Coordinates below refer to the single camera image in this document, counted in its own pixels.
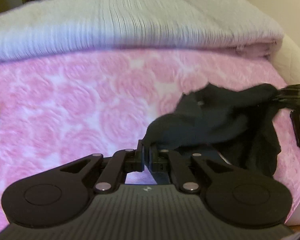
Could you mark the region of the black cloth garment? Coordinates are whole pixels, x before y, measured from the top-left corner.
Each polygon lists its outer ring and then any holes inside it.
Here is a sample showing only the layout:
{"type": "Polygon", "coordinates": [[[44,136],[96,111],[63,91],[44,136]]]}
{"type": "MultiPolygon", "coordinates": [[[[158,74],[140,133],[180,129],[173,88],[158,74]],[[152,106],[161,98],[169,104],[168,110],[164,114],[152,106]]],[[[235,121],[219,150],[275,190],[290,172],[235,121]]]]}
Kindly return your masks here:
{"type": "Polygon", "coordinates": [[[241,91],[209,83],[182,95],[173,112],[148,126],[142,142],[160,150],[210,145],[232,165],[272,177],[281,152],[273,125],[278,93],[267,83],[241,91]]]}

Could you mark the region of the pink rose pattern bedsheet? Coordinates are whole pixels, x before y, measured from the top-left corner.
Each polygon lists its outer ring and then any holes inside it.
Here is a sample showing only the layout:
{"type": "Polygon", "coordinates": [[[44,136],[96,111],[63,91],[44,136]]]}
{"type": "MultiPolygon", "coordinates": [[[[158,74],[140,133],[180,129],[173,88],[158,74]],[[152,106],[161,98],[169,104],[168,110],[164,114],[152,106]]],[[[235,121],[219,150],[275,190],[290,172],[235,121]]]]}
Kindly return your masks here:
{"type": "Polygon", "coordinates": [[[280,239],[285,226],[238,229],[195,196],[128,175],[129,196],[102,196],[77,226],[10,225],[1,197],[12,183],[93,153],[136,147],[148,125],[184,93],[208,83],[243,90],[286,85],[266,59],[194,50],[87,51],[0,63],[0,239],[280,239]]]}

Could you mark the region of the white ribbed folded blanket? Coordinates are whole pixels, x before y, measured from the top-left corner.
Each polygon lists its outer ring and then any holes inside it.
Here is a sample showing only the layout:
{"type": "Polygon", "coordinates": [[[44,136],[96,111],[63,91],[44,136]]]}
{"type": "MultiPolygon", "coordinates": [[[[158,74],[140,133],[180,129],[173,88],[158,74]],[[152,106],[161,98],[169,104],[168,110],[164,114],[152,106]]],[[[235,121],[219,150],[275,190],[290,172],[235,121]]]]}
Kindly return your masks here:
{"type": "Polygon", "coordinates": [[[284,32],[246,0],[41,0],[0,14],[0,62],[91,49],[229,49],[262,57],[284,32]]]}

